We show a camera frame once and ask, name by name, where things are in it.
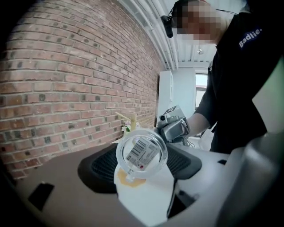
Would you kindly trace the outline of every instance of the logo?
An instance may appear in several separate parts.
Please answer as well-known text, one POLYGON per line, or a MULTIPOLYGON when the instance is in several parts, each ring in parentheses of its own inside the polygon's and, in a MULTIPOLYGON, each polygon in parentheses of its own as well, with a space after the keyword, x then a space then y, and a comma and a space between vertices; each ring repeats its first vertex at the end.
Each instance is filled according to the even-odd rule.
POLYGON ((244 47, 246 43, 257 39, 258 36, 261 34, 261 32, 262 32, 262 29, 258 28, 256 30, 245 33, 243 39, 239 42, 241 49, 244 47))

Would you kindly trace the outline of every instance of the wooden stick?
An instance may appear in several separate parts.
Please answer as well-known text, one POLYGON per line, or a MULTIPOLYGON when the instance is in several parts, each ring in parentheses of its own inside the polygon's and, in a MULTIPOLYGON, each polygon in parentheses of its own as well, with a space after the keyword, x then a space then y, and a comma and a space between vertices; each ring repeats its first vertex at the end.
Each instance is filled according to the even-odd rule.
POLYGON ((131 115, 131 131, 135 130, 135 128, 136 128, 136 120, 137 120, 137 114, 133 113, 131 115))
POLYGON ((124 118, 125 120, 131 121, 128 117, 125 117, 125 116, 123 116, 122 114, 120 114, 120 113, 118 113, 118 112, 115 112, 115 113, 116 113, 118 116, 124 118))

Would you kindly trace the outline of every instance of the white wall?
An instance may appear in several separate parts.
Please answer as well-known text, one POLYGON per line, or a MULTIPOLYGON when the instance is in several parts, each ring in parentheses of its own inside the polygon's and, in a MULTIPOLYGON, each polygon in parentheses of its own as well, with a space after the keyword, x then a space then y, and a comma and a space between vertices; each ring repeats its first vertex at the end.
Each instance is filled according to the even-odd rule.
POLYGON ((188 118, 194 113, 196 98, 195 70, 180 68, 172 71, 173 74, 173 106, 179 105, 188 118))
POLYGON ((172 77, 171 71, 160 72, 159 100, 158 100, 158 112, 157 112, 158 118, 167 109, 174 106, 170 100, 170 96, 171 96, 170 90, 172 86, 171 77, 172 77))

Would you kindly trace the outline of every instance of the flower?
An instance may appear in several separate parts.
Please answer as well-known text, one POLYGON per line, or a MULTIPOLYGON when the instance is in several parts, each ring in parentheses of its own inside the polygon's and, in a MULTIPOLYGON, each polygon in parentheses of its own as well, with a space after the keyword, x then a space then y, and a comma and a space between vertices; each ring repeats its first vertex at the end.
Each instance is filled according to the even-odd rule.
POLYGON ((131 125, 131 122, 130 122, 130 121, 125 121, 125 122, 124 122, 124 125, 125 125, 125 126, 130 126, 130 125, 131 125))

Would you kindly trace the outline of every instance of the brick wall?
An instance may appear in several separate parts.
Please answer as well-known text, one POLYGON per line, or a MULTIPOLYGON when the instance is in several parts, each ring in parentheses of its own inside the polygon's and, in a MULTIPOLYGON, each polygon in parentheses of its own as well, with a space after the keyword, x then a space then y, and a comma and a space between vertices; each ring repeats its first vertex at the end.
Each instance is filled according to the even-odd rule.
POLYGON ((23 178, 52 157, 120 138, 116 111, 152 125, 163 68, 115 0, 41 0, 13 29, 0 70, 0 156, 23 178))

